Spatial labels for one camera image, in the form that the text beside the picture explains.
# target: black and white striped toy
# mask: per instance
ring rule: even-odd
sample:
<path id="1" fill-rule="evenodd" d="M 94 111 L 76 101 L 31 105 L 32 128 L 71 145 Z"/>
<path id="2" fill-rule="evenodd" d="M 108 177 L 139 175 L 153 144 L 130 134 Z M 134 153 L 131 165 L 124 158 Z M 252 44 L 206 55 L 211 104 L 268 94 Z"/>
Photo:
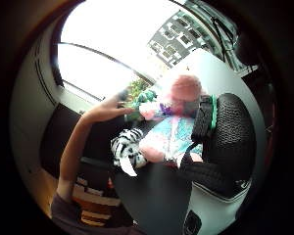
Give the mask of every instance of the black and white striped toy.
<path id="1" fill-rule="evenodd" d="M 124 129 L 119 136 L 111 140 L 111 151 L 114 154 L 114 165 L 120 166 L 130 176 L 136 176 L 133 168 L 147 164 L 139 151 L 139 141 L 143 132 L 138 128 Z"/>

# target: window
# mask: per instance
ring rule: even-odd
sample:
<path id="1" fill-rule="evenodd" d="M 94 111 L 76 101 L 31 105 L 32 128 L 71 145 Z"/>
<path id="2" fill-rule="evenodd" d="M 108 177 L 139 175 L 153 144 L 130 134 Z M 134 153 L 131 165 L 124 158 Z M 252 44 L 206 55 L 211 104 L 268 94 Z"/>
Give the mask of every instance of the window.
<path id="1" fill-rule="evenodd" d="M 184 16 L 182 16 L 182 18 L 183 18 L 186 22 L 188 22 L 189 24 L 194 24 L 194 21 L 193 21 L 193 19 L 191 19 L 191 17 L 189 17 L 189 16 L 187 16 L 187 15 L 184 15 Z"/>
<path id="2" fill-rule="evenodd" d="M 162 34 L 167 40 L 173 40 L 173 39 L 174 39 L 174 35 L 173 35 L 171 32 L 165 30 L 164 28 L 161 28 L 161 29 L 160 29 L 160 33 L 161 33 L 161 34 Z"/>
<path id="3" fill-rule="evenodd" d="M 192 28 L 189 30 L 190 34 L 192 34 L 196 39 L 200 37 L 200 35 Z"/>
<path id="4" fill-rule="evenodd" d="M 136 78 L 133 70 L 71 44 L 59 44 L 58 61 L 65 87 L 90 102 L 120 92 Z"/>
<path id="5" fill-rule="evenodd" d="M 181 30 L 175 24 L 171 23 L 171 25 L 169 26 L 169 29 L 177 35 L 181 33 Z"/>
<path id="6" fill-rule="evenodd" d="M 151 42 L 151 45 L 150 47 L 156 52 L 156 53 L 159 53 L 163 50 L 163 47 L 158 43 L 158 42 L 155 42 L 155 41 L 152 41 Z"/>
<path id="7" fill-rule="evenodd" d="M 171 55 L 170 55 L 167 51 L 164 51 L 163 54 L 164 54 L 164 56 L 165 56 L 166 58 L 170 58 L 170 57 L 171 57 Z"/>
<path id="8" fill-rule="evenodd" d="M 181 18 L 176 19 L 176 21 L 181 24 L 183 27 L 189 27 L 188 23 L 186 23 L 184 20 Z"/>
<path id="9" fill-rule="evenodd" d="M 167 51 L 172 55 L 176 52 L 175 48 L 173 48 L 171 45 L 167 46 Z"/>
<path id="10" fill-rule="evenodd" d="M 182 36 L 180 37 L 180 39 L 181 39 L 185 44 L 190 43 L 190 40 L 189 40 L 185 35 L 182 35 Z"/>

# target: sky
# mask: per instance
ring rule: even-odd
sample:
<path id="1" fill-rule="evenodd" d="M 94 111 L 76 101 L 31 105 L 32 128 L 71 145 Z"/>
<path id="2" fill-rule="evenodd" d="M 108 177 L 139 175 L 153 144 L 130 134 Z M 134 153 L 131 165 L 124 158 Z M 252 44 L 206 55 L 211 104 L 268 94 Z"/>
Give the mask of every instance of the sky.
<path id="1" fill-rule="evenodd" d="M 147 42 L 178 9 L 166 0 L 88 0 L 68 17 L 61 41 L 141 67 Z M 58 55 L 62 78 L 99 97 L 122 90 L 133 78 L 128 70 L 79 48 L 59 46 Z"/>

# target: strap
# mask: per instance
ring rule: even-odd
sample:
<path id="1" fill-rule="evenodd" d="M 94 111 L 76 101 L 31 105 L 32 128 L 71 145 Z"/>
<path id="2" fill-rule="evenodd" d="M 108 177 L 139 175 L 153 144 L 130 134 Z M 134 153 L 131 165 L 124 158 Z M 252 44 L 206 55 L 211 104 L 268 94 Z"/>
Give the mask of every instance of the strap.
<path id="1" fill-rule="evenodd" d="M 211 96 L 201 96 L 200 106 L 196 114 L 191 139 L 193 142 L 203 142 L 209 135 L 213 118 L 213 99 Z"/>
<path id="2" fill-rule="evenodd" d="M 235 181 L 223 174 L 217 164 L 191 163 L 188 158 L 183 158 L 177 173 L 182 178 L 201 184 L 228 198 L 239 192 Z"/>

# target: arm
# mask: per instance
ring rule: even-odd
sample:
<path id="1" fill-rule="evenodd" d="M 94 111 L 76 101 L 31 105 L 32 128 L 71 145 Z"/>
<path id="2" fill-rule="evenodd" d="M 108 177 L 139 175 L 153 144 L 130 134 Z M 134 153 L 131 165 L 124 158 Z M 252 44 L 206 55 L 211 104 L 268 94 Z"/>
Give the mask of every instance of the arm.
<path id="1" fill-rule="evenodd" d="M 57 193 L 66 202 L 70 203 L 72 201 L 79 159 L 81 158 L 92 124 L 133 112 L 133 109 L 129 108 L 118 109 L 118 104 L 118 95 L 99 103 L 93 109 L 83 114 L 74 127 L 61 157 L 60 177 L 57 187 Z"/>

